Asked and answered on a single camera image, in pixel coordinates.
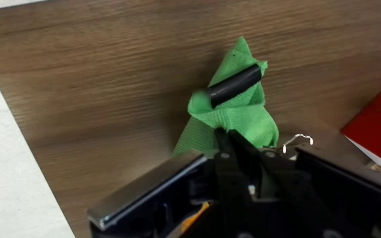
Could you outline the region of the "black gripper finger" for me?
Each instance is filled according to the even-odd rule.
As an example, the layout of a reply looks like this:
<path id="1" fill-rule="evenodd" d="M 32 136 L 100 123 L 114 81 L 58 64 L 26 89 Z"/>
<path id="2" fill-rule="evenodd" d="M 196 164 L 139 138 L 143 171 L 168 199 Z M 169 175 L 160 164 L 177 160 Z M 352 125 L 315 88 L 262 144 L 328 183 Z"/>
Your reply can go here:
<path id="1" fill-rule="evenodd" d="M 226 133 L 222 129 L 214 131 L 221 154 L 227 154 L 235 168 L 249 176 L 260 176 L 259 151 L 246 140 L 238 131 Z"/>
<path id="2" fill-rule="evenodd" d="M 262 78 L 260 68 L 258 65 L 251 65 L 234 76 L 209 86 L 205 90 L 205 96 L 209 99 L 211 107 L 245 93 L 247 89 L 254 86 Z"/>

